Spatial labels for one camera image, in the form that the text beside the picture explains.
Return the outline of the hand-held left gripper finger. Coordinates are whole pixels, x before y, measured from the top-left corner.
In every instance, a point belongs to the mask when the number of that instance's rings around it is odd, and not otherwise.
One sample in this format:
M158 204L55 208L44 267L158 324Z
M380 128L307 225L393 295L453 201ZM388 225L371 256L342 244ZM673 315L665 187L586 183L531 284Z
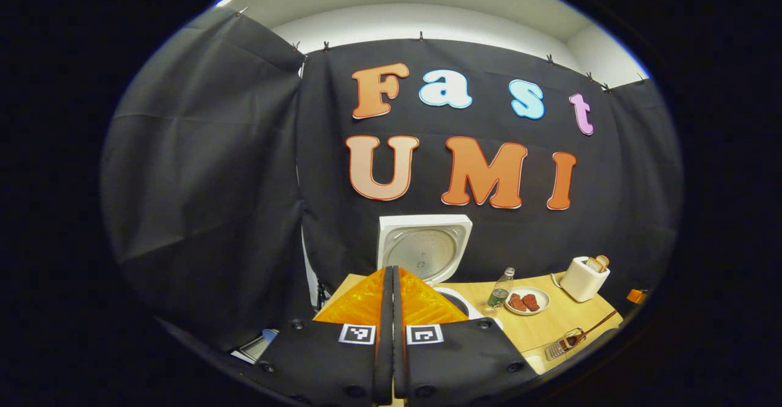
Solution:
M393 401L395 270L373 274L379 297L353 305L368 323L290 321L257 361L257 384L298 406L375 406Z
M394 393L407 406L493 406L538 374L492 318L436 323L453 309L428 284L394 268Z

